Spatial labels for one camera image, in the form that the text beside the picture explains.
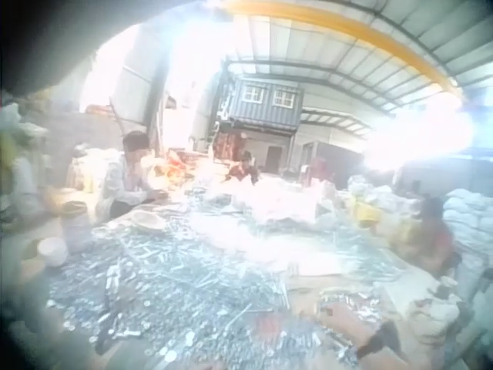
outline red shirt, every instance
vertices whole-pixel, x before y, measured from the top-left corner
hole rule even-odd
[[[236,177],[241,181],[248,175],[250,175],[253,184],[259,180],[259,171],[257,171],[254,166],[249,166],[245,169],[240,164],[237,164],[230,168],[229,173],[226,175],[226,180],[229,180],[231,177]]]

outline shipping container office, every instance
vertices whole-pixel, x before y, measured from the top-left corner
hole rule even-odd
[[[300,125],[304,90],[239,79],[226,108],[232,122],[294,133]]]

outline plastic container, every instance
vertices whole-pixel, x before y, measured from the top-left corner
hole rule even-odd
[[[62,266],[69,254],[65,241],[59,237],[41,240],[38,244],[38,253],[50,267]]]
[[[357,203],[355,209],[356,219],[362,221],[379,222],[382,211],[378,208],[372,207],[366,203]]]
[[[86,203],[81,201],[64,203],[60,218],[69,253],[83,251],[92,241],[92,227]]]

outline bowl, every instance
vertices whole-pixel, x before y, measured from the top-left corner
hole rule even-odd
[[[62,266],[69,255],[65,241],[60,237],[41,240],[38,244],[38,253],[50,267]]]
[[[148,231],[163,231],[166,221],[154,213],[145,210],[134,210],[130,220],[139,228]]]

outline warehouse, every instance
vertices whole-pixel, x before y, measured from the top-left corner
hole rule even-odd
[[[491,365],[487,2],[43,6],[2,12],[2,319],[30,358]]]

